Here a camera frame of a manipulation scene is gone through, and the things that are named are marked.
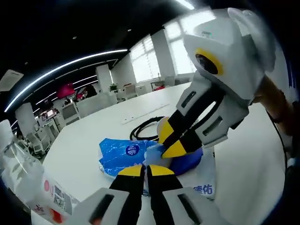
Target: white wall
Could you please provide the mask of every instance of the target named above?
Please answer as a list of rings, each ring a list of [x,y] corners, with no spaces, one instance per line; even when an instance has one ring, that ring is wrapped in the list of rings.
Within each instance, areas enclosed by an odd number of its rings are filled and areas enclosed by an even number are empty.
[[[19,128],[24,137],[34,132],[36,120],[34,119],[31,103],[21,105],[15,111],[15,118],[18,120]]]
[[[111,75],[109,73],[108,65],[102,65],[96,67],[96,74],[99,81],[99,86],[101,91],[108,92],[109,86],[112,84]]]
[[[100,85],[99,85],[99,82],[93,83],[92,85],[93,85],[93,87],[95,88],[95,90],[96,90],[96,92],[97,92],[97,94],[98,94],[99,91],[101,90]]]
[[[113,82],[122,88],[124,84],[136,83],[130,55],[127,54],[117,65],[111,70]]]
[[[164,30],[151,36],[161,77],[175,76],[174,65]]]

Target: black cable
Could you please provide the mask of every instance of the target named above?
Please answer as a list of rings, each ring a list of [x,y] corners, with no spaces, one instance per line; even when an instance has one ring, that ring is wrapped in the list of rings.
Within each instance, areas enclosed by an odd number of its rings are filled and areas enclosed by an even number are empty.
[[[284,154],[284,156],[285,156],[285,170],[286,170],[286,169],[287,169],[287,156],[286,156],[285,145],[284,145],[284,143],[283,143],[283,140],[282,140],[282,137],[281,137],[280,132],[279,132],[279,130],[278,130],[278,127],[277,127],[276,124],[273,122],[273,118],[271,117],[271,115],[270,115],[268,112],[267,112],[267,114],[268,114],[268,116],[269,116],[269,118],[270,118],[270,120],[271,120],[271,122],[272,122],[272,124],[273,124],[273,127],[275,128],[275,130],[276,130],[276,132],[277,132],[277,134],[278,134],[278,136],[279,136],[279,139],[280,139],[280,141],[281,141],[283,154]]]
[[[153,117],[147,121],[145,121],[144,123],[142,123],[141,125],[137,126],[136,128],[133,129],[133,131],[131,131],[129,138],[131,140],[133,140],[133,137],[136,140],[148,140],[148,141],[157,141],[158,140],[158,135],[155,136],[151,136],[151,137],[139,137],[139,133],[149,124],[153,123],[153,122],[159,122],[162,118],[164,118],[164,116],[158,116],[158,117]]]

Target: white table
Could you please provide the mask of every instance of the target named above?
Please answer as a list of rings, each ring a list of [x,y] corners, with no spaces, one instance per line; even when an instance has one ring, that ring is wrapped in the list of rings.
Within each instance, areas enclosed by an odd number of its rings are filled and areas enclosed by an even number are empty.
[[[44,160],[45,169],[80,201],[101,187],[108,188],[112,180],[98,167],[99,143],[106,137],[129,139],[131,130],[145,120],[171,115],[188,86],[135,97],[64,127]],[[240,126],[229,131],[228,140],[215,146],[215,203],[232,224],[259,224],[276,204],[284,184],[279,137],[260,104],[249,110]],[[142,198],[138,224],[155,224],[147,197]]]

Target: person's arm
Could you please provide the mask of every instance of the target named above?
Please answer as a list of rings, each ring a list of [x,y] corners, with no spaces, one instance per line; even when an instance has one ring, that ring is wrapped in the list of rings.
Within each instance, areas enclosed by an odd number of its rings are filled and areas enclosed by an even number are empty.
[[[298,135],[298,122],[293,106],[287,102],[284,93],[267,76],[262,81],[255,102],[260,102],[274,120],[280,121],[278,126],[282,132],[290,136]]]

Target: plastic bag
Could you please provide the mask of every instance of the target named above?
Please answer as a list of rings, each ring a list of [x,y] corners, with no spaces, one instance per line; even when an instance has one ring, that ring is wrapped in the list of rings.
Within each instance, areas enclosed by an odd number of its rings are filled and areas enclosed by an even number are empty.
[[[144,154],[154,141],[130,141],[104,139],[100,144],[102,158],[99,159],[99,168],[106,174],[116,177],[126,167],[139,165],[145,160]]]
[[[202,148],[200,163],[189,172],[177,176],[183,187],[192,187],[203,196],[214,199],[216,192],[216,162],[213,148]]]

